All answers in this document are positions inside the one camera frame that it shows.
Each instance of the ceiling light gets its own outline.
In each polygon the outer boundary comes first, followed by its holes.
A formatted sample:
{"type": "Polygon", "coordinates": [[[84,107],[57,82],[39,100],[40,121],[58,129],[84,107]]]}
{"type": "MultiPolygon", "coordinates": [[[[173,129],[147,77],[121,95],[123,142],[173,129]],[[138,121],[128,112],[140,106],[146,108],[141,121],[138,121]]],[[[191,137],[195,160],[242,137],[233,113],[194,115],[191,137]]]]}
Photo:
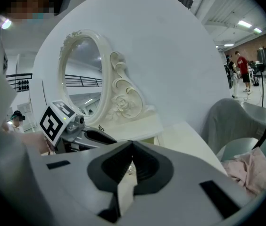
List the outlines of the ceiling light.
{"type": "Polygon", "coordinates": [[[249,23],[244,22],[243,20],[239,21],[238,24],[250,28],[252,25],[249,23]]]}
{"type": "Polygon", "coordinates": [[[11,26],[11,21],[9,19],[6,19],[5,22],[2,24],[2,29],[8,29],[9,26],[11,26]]]}
{"type": "Polygon", "coordinates": [[[90,100],[88,100],[87,102],[85,102],[84,104],[86,104],[86,103],[88,103],[89,101],[92,101],[93,100],[93,98],[92,99],[90,99],[90,100]]]}
{"type": "Polygon", "coordinates": [[[256,32],[258,32],[258,33],[262,32],[262,30],[260,30],[260,29],[258,29],[258,28],[255,28],[254,31],[256,31],[256,32]]]}

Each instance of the mirror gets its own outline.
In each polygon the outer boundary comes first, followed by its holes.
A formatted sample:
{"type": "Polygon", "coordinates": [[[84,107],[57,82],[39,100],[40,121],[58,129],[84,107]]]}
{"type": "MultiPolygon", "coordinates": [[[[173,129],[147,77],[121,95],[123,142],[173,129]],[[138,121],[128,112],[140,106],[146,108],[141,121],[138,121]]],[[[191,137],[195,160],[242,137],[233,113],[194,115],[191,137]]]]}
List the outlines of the mirror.
{"type": "Polygon", "coordinates": [[[66,60],[65,84],[72,103],[84,116],[97,111],[102,92],[100,51],[92,38],[75,41],[66,60]]]}

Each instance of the gray chair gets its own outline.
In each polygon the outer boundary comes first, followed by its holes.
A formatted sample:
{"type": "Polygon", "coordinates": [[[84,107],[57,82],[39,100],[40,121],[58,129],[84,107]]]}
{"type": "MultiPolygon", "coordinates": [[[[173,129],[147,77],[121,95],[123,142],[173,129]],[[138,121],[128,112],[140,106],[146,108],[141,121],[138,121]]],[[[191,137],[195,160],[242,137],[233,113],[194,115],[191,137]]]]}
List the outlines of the gray chair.
{"type": "MultiPolygon", "coordinates": [[[[237,101],[222,99],[210,109],[201,137],[215,154],[229,142],[240,138],[256,138],[258,142],[253,148],[263,144],[266,147],[266,124],[249,116],[237,101]]],[[[247,145],[245,148],[243,145],[231,146],[226,152],[226,160],[246,153],[245,149],[253,149],[246,147],[247,145]]]]}

